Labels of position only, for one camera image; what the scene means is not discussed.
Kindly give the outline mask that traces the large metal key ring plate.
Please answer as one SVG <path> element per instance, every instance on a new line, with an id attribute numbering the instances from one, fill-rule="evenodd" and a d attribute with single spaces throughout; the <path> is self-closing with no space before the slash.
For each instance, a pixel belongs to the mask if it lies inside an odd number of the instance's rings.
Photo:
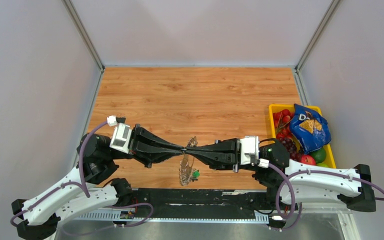
<path id="1" fill-rule="evenodd" d="M 193 168 L 195 158 L 192 157 L 192 160 L 189 160 L 189 155 L 184 154 L 182 160 L 179 164 L 179 183 L 182 187 L 189 185 L 191 182 L 198 180 L 199 170 Z"/>

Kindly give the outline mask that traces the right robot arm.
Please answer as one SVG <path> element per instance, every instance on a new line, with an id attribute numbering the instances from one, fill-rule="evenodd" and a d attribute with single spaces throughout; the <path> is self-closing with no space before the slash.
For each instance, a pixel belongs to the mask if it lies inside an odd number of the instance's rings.
<path id="1" fill-rule="evenodd" d="M 272 209 L 298 203 L 344 203 L 349 210 L 372 213 L 376 199 L 370 168 L 326 168 L 289 158 L 276 139 L 257 136 L 232 138 L 182 151 L 213 170 L 253 171 L 252 177 L 266 187 L 265 201 Z"/>

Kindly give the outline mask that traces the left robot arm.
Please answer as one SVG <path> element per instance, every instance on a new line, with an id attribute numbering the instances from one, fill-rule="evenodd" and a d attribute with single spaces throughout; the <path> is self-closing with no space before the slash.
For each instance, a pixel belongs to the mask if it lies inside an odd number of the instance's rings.
<path id="1" fill-rule="evenodd" d="M 114 128 L 108 137 L 92 130 L 77 149 L 78 163 L 62 179 L 31 199 L 12 202 L 10 223 L 24 240 L 44 240 L 67 222 L 99 208 L 136 208 L 133 190 L 124 178 L 111 178 L 118 169 L 115 160 L 134 159 L 149 168 L 184 153 L 170 143 L 136 125 L 131 128 L 121 117 L 106 122 Z"/>

